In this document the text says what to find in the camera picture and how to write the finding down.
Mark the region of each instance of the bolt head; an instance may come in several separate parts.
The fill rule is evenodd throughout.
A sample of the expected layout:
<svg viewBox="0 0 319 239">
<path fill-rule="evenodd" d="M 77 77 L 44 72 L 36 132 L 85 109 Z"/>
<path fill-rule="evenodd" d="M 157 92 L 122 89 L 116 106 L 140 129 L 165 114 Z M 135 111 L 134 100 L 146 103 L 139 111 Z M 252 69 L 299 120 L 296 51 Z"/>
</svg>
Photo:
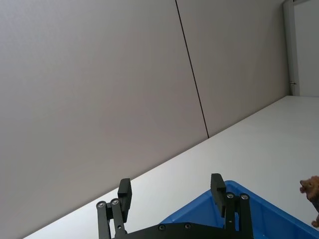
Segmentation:
<svg viewBox="0 0 319 239">
<path fill-rule="evenodd" d="M 228 197 L 228 198 L 234 198 L 234 195 L 233 195 L 232 193 L 228 193 L 228 194 L 227 194 L 227 197 Z"/>
<path fill-rule="evenodd" d="M 165 225 L 159 225 L 159 230 L 160 231 L 165 231 Z"/>
<path fill-rule="evenodd" d="M 242 199 L 248 199 L 248 196 L 246 194 L 243 194 L 240 196 Z"/>
<path fill-rule="evenodd" d="M 105 203 L 101 202 L 101 203 L 98 204 L 98 207 L 101 208 L 101 207 L 103 207 L 104 205 L 105 205 Z"/>
</svg>

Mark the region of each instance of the blue bin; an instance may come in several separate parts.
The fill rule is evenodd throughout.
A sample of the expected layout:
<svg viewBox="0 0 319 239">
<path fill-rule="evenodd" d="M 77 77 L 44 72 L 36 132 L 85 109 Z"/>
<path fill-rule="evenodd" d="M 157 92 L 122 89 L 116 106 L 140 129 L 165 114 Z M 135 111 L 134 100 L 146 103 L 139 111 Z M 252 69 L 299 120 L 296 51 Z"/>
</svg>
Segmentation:
<svg viewBox="0 0 319 239">
<path fill-rule="evenodd" d="M 319 232 L 258 197 L 234 181 L 225 182 L 227 191 L 250 196 L 250 210 L 255 239 L 319 239 Z M 210 190 L 170 215 L 162 223 L 196 223 L 223 227 L 224 219 Z"/>
</svg>

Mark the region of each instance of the white table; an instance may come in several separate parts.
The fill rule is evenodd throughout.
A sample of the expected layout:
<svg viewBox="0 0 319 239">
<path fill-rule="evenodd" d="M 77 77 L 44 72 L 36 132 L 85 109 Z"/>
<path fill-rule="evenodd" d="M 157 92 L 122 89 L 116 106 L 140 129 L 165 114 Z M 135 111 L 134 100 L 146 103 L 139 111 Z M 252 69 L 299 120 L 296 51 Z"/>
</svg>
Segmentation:
<svg viewBox="0 0 319 239">
<path fill-rule="evenodd" d="M 319 98 L 285 97 L 132 180 L 126 230 L 161 222 L 208 190 L 211 173 L 242 184 L 309 224 L 317 213 L 299 192 L 299 180 L 319 174 Z M 26 238 L 98 239 L 95 205 L 116 193 L 117 189 Z"/>
</svg>

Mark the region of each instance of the stuffed animal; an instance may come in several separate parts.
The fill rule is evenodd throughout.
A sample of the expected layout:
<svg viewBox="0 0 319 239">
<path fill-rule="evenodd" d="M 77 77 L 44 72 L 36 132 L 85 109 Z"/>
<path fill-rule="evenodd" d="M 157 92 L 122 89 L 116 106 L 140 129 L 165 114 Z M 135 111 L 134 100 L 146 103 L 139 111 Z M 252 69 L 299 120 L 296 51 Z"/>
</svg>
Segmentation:
<svg viewBox="0 0 319 239">
<path fill-rule="evenodd" d="M 300 192 L 305 193 L 307 199 L 313 204 L 317 212 L 319 213 L 319 177 L 313 176 L 307 180 L 300 181 Z M 319 227 L 319 215 L 317 219 L 311 223 L 315 228 Z"/>
</svg>

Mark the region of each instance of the black line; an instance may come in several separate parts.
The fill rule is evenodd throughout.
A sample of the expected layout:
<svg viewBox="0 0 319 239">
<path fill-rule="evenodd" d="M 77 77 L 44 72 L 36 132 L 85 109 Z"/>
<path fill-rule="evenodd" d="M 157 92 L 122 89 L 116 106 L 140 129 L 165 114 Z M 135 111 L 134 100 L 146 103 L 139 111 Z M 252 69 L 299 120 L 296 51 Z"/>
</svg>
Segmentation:
<svg viewBox="0 0 319 239">
<path fill-rule="evenodd" d="M 191 63 L 191 59 L 190 59 L 190 55 L 189 55 L 189 50 L 188 50 L 188 45 L 187 45 L 187 42 L 186 42 L 186 37 L 185 37 L 185 33 L 184 33 L 184 28 L 183 28 L 183 24 L 181 23 L 181 18 L 180 18 L 180 13 L 179 13 L 179 9 L 178 9 L 177 0 L 175 0 L 175 4 L 176 4 L 176 8 L 177 8 L 177 13 L 178 13 L 178 17 L 179 17 L 180 26 L 181 26 L 181 31 L 183 32 L 183 37 L 184 37 L 185 46 L 186 46 L 186 50 L 187 50 L 187 54 L 188 54 L 188 59 L 189 59 L 190 67 L 191 67 L 191 72 L 192 72 L 192 74 L 193 74 L 193 79 L 194 79 L 195 86 L 196 86 L 196 91 L 197 91 L 197 96 L 198 96 L 198 99 L 199 99 L 199 105 L 200 105 L 201 113 L 202 113 L 203 119 L 204 119 L 204 124 L 205 124 L 205 128 L 206 128 L 207 138 L 209 138 L 208 129 L 207 129 L 207 124 L 206 124 L 205 115 L 204 115 L 204 111 L 203 111 L 203 106 L 201 105 L 201 100 L 200 100 L 200 96 L 199 96 L 199 92 L 198 92 L 198 87 L 197 87 L 197 83 L 196 83 L 196 79 L 195 79 L 195 74 L 194 74 L 193 65 L 192 65 L 192 63 Z"/>
</svg>

